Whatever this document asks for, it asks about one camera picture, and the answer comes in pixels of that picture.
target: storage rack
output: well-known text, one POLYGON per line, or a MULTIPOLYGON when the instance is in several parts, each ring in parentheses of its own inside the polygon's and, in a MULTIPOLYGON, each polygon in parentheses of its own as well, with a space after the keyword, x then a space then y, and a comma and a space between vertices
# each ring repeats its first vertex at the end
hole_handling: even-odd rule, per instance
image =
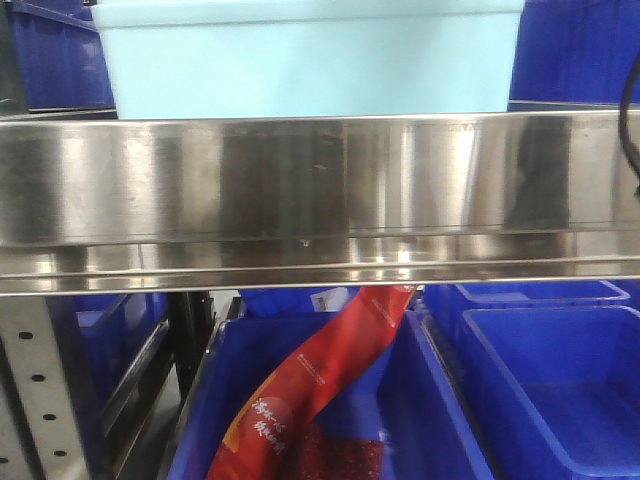
POLYGON ((189 409, 209 289, 640 276, 616 112, 29 115, 9 38, 0 9, 2 478, 124 480, 142 451, 162 479, 181 423, 148 437, 174 365, 189 409), (66 296, 148 291, 167 318, 98 411, 66 296))

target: red snack bag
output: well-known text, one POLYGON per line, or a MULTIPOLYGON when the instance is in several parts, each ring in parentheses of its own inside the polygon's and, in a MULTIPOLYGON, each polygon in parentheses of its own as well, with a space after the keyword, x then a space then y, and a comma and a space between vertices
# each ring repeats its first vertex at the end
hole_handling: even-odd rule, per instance
POLYGON ((393 342, 414 287, 362 287, 278 366, 240 410, 207 480, 271 480, 286 450, 393 342))
POLYGON ((278 480, 379 480, 383 452, 378 440, 326 436, 312 422, 287 454, 278 480))

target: black cable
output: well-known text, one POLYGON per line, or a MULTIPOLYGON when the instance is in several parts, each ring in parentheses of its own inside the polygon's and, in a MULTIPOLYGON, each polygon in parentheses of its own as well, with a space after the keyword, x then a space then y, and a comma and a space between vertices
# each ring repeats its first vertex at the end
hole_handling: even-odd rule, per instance
MULTIPOLYGON (((631 71, 627 77, 627 81, 624 85, 622 92, 622 100, 620 101, 620 116, 618 117, 618 136, 620 137, 620 143, 622 144, 622 150, 624 151, 629 166, 640 180, 640 151, 638 146, 631 140, 629 136, 629 107, 633 100, 633 92, 640 76, 640 51, 638 51, 631 71)), ((636 190, 636 195, 640 196, 640 186, 636 190)))

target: stainless steel shelf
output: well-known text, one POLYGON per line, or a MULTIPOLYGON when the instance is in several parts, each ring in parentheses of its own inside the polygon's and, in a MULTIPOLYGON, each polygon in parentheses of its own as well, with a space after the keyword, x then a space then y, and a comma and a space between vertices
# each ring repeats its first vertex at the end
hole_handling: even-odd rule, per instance
POLYGON ((5 121, 0 152, 2 295, 640 276, 613 111, 5 121))

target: white label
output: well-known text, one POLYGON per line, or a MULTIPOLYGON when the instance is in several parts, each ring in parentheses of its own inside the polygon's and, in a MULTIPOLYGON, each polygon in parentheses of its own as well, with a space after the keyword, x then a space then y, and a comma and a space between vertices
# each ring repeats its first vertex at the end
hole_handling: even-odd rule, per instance
POLYGON ((324 292, 311 295, 313 309, 316 312, 338 312, 349 300, 349 289, 346 287, 332 288, 324 292))

